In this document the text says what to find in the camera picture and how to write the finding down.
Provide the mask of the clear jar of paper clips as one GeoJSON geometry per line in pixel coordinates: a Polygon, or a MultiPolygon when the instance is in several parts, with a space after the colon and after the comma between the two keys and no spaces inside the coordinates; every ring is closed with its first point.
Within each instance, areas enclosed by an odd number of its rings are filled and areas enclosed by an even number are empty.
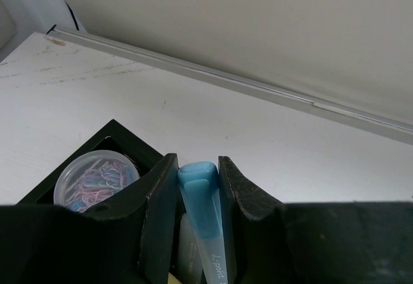
{"type": "Polygon", "coordinates": [[[63,169],[54,187],[54,204],[83,213],[139,178],[133,162],[119,152],[87,152],[63,169]]]}

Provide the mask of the blue highlighter pen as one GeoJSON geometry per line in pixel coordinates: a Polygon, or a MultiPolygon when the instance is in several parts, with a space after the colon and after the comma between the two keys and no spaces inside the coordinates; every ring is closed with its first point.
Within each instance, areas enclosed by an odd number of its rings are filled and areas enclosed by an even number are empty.
{"type": "Polygon", "coordinates": [[[228,283],[217,167],[200,161],[177,173],[207,283],[228,283]]]}

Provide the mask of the yellow highlighter pen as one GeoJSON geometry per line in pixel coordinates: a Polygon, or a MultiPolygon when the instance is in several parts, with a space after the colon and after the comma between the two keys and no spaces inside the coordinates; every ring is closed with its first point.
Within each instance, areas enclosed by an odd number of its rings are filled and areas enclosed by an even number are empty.
{"type": "Polygon", "coordinates": [[[168,284],[181,284],[181,282],[170,272],[168,273],[168,284]]]}

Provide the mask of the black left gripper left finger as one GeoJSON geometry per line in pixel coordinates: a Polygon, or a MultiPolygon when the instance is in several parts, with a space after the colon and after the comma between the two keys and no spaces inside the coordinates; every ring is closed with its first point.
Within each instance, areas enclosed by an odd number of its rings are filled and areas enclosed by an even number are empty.
{"type": "Polygon", "coordinates": [[[53,204],[1,207],[2,283],[166,283],[177,156],[83,213],[53,204]]]}

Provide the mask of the orange capped lead case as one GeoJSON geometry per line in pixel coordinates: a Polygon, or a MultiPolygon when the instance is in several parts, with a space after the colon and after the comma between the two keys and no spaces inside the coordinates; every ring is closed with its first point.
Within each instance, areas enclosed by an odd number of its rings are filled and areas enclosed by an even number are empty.
{"type": "Polygon", "coordinates": [[[203,267],[187,213],[179,226],[176,272],[181,283],[202,283],[203,267]]]}

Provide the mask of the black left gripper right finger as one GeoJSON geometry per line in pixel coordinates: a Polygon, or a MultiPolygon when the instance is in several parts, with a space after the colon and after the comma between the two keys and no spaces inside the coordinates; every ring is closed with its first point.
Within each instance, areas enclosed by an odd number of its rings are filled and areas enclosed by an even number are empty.
{"type": "Polygon", "coordinates": [[[282,203],[218,160],[231,283],[411,283],[412,203],[282,203]]]}

